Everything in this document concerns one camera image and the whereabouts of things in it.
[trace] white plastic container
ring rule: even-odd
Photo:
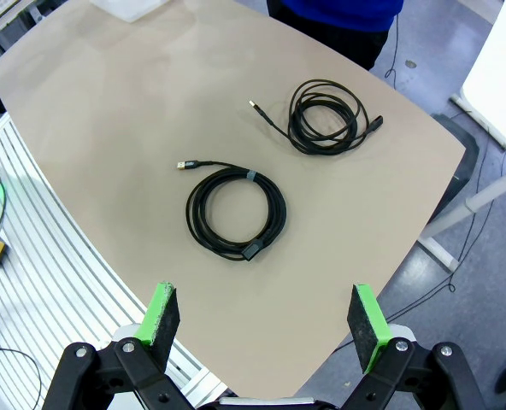
[[[150,13],[168,0],[90,0],[93,4],[128,23]]]

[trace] screw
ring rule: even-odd
[[[75,352],[76,357],[84,357],[86,353],[88,353],[88,351],[86,350],[86,348],[79,348],[79,349]]]
[[[135,346],[133,343],[126,343],[124,346],[122,346],[122,350],[126,353],[131,353],[133,350],[135,350]]]
[[[452,354],[452,348],[450,348],[449,346],[443,346],[441,348],[441,354],[443,356],[450,356]]]
[[[405,352],[409,348],[409,345],[407,342],[404,342],[403,340],[400,340],[396,343],[396,349],[400,352]]]

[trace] gray floor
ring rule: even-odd
[[[266,13],[262,0],[239,1]],[[456,0],[405,0],[399,27],[397,90],[429,114],[459,113],[448,98],[460,89],[490,30],[487,21]],[[381,79],[391,65],[395,33],[394,24],[372,70]],[[416,67],[407,67],[407,60]],[[503,152],[466,115],[456,117],[455,121],[477,139],[480,159],[488,147],[480,178],[482,188],[500,175]],[[506,157],[503,168],[506,171]],[[473,178],[453,203],[475,192],[475,183]],[[479,231],[486,212],[484,209],[479,213],[472,238]],[[454,255],[460,252],[469,222],[465,220],[437,238]],[[386,314],[394,313],[423,295],[445,275],[415,245],[380,295],[380,305]],[[455,293],[440,292],[404,315],[398,323],[410,327],[426,348],[447,340],[458,343],[469,360],[488,408],[506,408],[506,394],[493,393],[497,375],[506,366],[506,195],[494,203],[483,234],[457,272],[454,283]],[[342,405],[360,378],[356,352],[349,346],[329,357],[299,394]],[[396,394],[388,408],[418,407],[410,395]]]

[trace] black pants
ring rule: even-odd
[[[327,47],[370,70],[382,51],[388,31],[359,32],[318,21],[304,19],[282,4],[281,0],[267,0],[268,12],[274,19],[303,32]]]

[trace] ribbed metal surface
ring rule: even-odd
[[[74,223],[7,114],[0,119],[0,177],[8,200],[0,233],[8,245],[0,266],[0,347],[36,359],[44,399],[68,344],[99,349],[121,326],[141,322],[145,308]],[[177,341],[167,373],[195,406],[226,389]],[[0,352],[0,395],[9,406],[31,409],[37,392],[32,363]]]

